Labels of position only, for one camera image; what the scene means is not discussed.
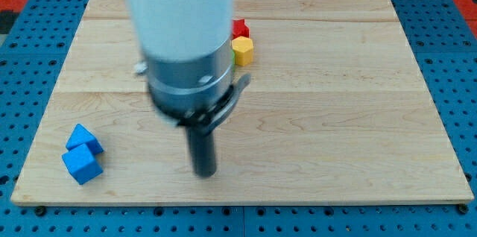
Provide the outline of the silver tool mount with clamp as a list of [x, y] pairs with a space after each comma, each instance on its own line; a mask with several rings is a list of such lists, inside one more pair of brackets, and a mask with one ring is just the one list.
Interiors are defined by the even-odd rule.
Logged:
[[207, 55], [188, 60], [142, 56], [134, 69], [146, 77], [159, 116], [200, 134], [210, 134], [227, 119], [251, 82], [250, 74], [233, 80], [234, 53], [229, 40]]

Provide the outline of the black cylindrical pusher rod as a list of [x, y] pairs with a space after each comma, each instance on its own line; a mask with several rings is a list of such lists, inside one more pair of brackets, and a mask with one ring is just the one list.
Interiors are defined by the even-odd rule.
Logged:
[[213, 132], [187, 127], [186, 138], [193, 172], [199, 177], [211, 177], [217, 171]]

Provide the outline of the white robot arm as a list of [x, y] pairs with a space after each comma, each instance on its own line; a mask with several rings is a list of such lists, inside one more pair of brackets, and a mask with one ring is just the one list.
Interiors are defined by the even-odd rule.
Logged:
[[214, 129], [233, 111], [249, 74], [236, 80], [234, 0], [126, 0], [156, 109], [184, 127], [199, 177], [217, 169]]

